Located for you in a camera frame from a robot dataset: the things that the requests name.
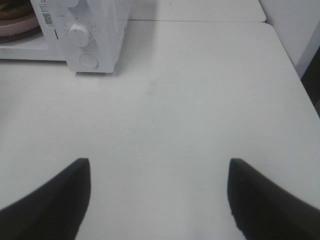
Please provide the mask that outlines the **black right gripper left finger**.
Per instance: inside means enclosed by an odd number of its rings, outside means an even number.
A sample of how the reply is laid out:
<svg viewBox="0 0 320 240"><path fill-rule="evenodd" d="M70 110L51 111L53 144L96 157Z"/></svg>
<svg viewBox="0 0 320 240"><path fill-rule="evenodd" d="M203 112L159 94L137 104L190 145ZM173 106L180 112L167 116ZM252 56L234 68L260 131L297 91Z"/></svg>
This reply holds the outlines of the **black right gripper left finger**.
<svg viewBox="0 0 320 240"><path fill-rule="evenodd" d="M90 162L78 158L27 196L1 209L2 240L74 240L90 202Z"/></svg>

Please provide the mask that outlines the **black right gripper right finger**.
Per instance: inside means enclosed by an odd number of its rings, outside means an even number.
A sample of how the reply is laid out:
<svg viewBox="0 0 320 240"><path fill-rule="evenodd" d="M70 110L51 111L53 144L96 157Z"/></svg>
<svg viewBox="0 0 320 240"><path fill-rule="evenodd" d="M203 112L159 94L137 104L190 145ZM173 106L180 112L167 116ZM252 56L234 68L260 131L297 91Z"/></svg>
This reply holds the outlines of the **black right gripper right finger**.
<svg viewBox="0 0 320 240"><path fill-rule="evenodd" d="M229 162L227 199L236 226L247 240L320 238L320 210L240 158Z"/></svg>

